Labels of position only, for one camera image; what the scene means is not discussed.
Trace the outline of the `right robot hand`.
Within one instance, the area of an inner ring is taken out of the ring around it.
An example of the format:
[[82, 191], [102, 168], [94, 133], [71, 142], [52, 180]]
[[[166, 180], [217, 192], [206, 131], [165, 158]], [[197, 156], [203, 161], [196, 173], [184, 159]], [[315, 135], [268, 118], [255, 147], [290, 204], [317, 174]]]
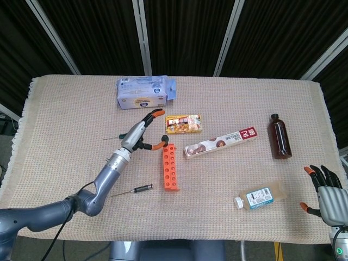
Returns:
[[331, 227], [347, 227], [347, 190], [342, 187], [337, 174], [321, 165], [305, 166], [318, 198], [319, 208], [314, 209], [301, 202], [301, 208], [308, 214], [322, 218]]

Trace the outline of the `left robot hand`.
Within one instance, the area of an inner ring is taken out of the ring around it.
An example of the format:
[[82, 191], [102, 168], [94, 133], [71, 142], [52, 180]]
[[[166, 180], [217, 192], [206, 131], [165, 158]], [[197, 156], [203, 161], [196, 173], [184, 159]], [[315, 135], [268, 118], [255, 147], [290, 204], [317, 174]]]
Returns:
[[121, 147], [130, 151], [130, 153], [140, 150], [150, 150], [156, 151], [163, 147], [166, 147], [169, 143], [169, 138], [167, 135], [163, 135], [161, 142], [156, 145], [144, 143], [143, 134], [146, 131], [146, 128], [152, 123], [152, 121], [165, 114], [163, 109], [155, 109], [152, 112], [148, 113], [140, 122], [135, 124], [121, 139]]

